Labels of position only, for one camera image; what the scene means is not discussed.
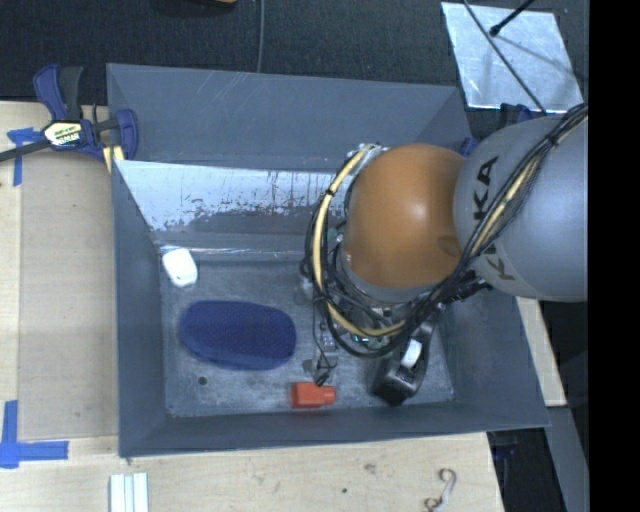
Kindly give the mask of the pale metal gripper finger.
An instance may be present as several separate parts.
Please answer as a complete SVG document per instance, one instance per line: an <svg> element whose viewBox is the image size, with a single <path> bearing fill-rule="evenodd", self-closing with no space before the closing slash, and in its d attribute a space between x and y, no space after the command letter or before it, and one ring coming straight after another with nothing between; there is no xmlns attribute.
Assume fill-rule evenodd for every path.
<svg viewBox="0 0 640 512"><path fill-rule="evenodd" d="M323 386L331 381L334 370L338 365L339 353L333 337L323 335L320 338L319 356L319 385Z"/></svg>
<svg viewBox="0 0 640 512"><path fill-rule="evenodd" d="M322 351L315 348L302 362L305 376L311 381L319 381L322 375Z"/></svg>

